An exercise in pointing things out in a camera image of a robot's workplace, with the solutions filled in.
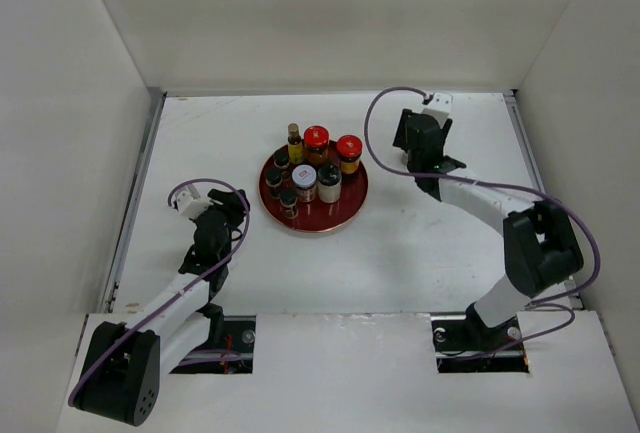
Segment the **red lid sauce jar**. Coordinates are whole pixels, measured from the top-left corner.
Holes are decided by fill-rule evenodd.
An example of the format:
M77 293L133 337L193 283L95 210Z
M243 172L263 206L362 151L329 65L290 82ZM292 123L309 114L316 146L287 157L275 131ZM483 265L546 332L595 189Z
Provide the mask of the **red lid sauce jar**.
M343 135L336 143L340 169L343 175L353 175L360 166L363 144L356 135Z

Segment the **small black cap bottle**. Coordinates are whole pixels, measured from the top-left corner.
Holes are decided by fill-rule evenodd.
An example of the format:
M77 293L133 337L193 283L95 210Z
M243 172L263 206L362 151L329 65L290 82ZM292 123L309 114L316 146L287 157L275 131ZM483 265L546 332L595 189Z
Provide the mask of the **small black cap bottle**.
M283 183L282 171L277 167L270 167L266 170L264 179L270 196L278 200Z
M293 220L298 217L297 193L293 188L283 188L279 194L279 201L286 219Z
M273 154L274 166L280 171L283 182L287 182L291 178L290 159L287 150L279 149Z

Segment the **white bottle black cap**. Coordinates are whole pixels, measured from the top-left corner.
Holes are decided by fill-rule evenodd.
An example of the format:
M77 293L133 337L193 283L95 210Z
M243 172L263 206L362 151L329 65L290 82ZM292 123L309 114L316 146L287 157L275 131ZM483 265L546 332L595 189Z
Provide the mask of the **white bottle black cap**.
M336 203L341 194L342 174L339 166L327 161L317 171L317 190L320 200L327 204Z

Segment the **small white lid jar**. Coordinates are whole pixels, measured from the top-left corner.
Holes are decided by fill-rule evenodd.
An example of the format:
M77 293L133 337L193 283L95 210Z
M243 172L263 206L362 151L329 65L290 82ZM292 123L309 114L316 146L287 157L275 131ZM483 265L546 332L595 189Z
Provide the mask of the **small white lid jar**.
M291 180L300 202L310 203L316 197L317 171L311 165L296 166L291 173Z

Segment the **small red lid jar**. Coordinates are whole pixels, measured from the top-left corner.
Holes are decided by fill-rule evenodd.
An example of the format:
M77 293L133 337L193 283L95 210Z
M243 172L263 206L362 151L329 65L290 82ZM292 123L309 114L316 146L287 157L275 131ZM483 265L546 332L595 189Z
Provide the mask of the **small red lid jar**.
M308 127L304 132L303 142L306 158L312 166L318 168L328 160L330 135L324 126Z

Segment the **yellow label brown bottle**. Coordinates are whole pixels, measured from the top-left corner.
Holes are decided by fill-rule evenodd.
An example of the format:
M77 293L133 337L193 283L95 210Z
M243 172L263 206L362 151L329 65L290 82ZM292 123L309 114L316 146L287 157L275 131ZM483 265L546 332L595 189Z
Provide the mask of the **yellow label brown bottle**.
M303 139L297 123L290 123L287 127L287 151L292 165L300 165L305 161Z

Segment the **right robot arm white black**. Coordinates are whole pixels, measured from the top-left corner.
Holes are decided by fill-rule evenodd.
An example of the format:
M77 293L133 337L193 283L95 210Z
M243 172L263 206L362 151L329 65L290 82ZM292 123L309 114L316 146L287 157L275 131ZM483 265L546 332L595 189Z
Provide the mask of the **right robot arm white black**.
M405 109L393 146L407 154L407 170L420 190L457 207L496 231L503 240L504 274L466 310L464 337L473 347L489 347L500 326L549 287L584 266L569 217L556 203L520 198L471 180L466 165L444 153L452 126L427 113Z

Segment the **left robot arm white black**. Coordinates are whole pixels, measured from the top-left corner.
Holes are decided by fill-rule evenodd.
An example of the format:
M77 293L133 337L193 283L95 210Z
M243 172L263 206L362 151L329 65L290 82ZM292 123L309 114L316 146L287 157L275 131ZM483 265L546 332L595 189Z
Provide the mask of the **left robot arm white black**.
M201 196L191 180L176 186L168 203L195 226L193 243L169 285L140 312L104 321L89 340L81 374L68 404L130 426L143 424L159 396L161 379L197 347L214 351L224 340L212 299L248 232L244 190L215 180Z

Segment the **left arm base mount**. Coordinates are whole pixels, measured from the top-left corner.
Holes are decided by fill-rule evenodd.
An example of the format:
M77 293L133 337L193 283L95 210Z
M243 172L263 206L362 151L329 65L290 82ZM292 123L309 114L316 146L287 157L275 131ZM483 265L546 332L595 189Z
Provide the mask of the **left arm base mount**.
M251 374L256 343L255 316L225 316L210 338L181 361L178 375Z

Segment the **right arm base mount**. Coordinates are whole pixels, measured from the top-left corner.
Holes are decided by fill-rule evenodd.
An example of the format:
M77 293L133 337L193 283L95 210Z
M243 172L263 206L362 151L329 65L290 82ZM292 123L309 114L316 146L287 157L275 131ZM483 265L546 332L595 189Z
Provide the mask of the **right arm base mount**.
M505 324L477 332L464 314L432 315L432 341L436 367L441 374L528 373L520 324Z

